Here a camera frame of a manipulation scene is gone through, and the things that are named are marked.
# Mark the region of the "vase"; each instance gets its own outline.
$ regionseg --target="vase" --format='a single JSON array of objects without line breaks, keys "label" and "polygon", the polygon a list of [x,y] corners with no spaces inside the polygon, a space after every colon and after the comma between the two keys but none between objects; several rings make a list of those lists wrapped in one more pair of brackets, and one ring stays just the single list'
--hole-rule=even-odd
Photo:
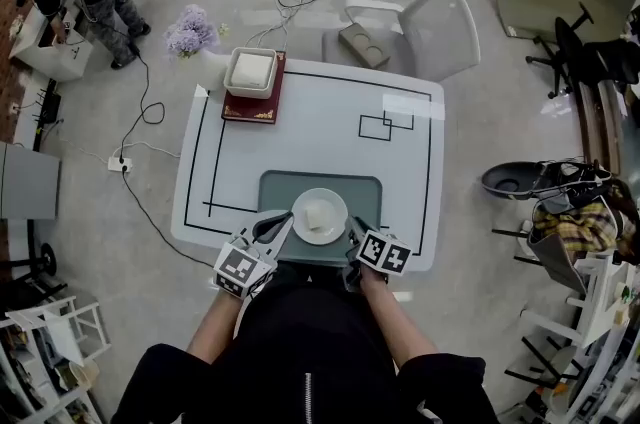
[{"label": "vase", "polygon": [[224,58],[213,54],[207,49],[200,49],[188,58],[180,60],[182,77],[210,92],[216,92],[223,87],[227,63]]}]

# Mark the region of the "white plate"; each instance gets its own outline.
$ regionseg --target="white plate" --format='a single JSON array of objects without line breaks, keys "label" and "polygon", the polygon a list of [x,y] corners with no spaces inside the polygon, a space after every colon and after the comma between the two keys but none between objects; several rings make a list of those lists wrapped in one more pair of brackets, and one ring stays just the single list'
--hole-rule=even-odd
[{"label": "white plate", "polygon": [[[318,229],[310,229],[307,225],[305,209],[308,205],[318,205],[329,217],[327,224]],[[345,221],[349,211],[344,200],[333,191],[314,188],[302,193],[293,203],[293,230],[310,244],[329,244],[338,239],[344,232]]]}]

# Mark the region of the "red book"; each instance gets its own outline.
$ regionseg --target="red book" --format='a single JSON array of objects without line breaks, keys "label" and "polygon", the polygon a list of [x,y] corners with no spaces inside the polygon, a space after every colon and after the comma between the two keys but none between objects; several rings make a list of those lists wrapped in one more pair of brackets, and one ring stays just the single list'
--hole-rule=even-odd
[{"label": "red book", "polygon": [[222,118],[224,120],[259,122],[262,124],[276,123],[287,55],[284,52],[278,51],[276,58],[278,67],[276,69],[276,78],[273,81],[271,97],[268,99],[249,99],[247,97],[236,97],[227,92],[222,106]]}]

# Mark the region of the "shoe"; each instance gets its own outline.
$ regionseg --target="shoe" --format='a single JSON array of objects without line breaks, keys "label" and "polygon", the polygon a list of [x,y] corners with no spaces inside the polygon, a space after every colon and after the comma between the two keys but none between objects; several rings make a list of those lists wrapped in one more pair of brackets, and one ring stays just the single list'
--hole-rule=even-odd
[{"label": "shoe", "polygon": [[129,32],[129,35],[131,36],[131,38],[139,38],[141,36],[147,36],[149,33],[151,33],[151,26],[149,26],[149,24],[145,24],[142,27],[142,30],[140,31],[140,33],[136,33],[135,35],[132,35],[131,32]]},{"label": "shoe", "polygon": [[113,60],[111,62],[111,68],[113,70],[120,70],[121,68],[126,67],[129,63],[131,63],[133,60],[135,60],[136,58],[133,57],[131,58],[129,61],[125,61],[124,63],[118,63],[116,60]]}]

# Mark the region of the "yellow plaid cloth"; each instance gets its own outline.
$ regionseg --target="yellow plaid cloth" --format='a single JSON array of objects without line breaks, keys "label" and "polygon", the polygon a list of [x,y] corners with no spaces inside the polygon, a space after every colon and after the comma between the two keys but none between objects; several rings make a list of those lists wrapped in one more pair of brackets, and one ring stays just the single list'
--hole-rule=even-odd
[{"label": "yellow plaid cloth", "polygon": [[632,255],[631,240],[636,227],[624,214],[620,215],[623,229],[619,240],[616,240],[615,220],[600,199],[562,214],[550,214],[538,207],[533,216],[533,226],[542,237],[558,234],[570,252],[586,255],[588,252],[618,248],[621,255]]}]

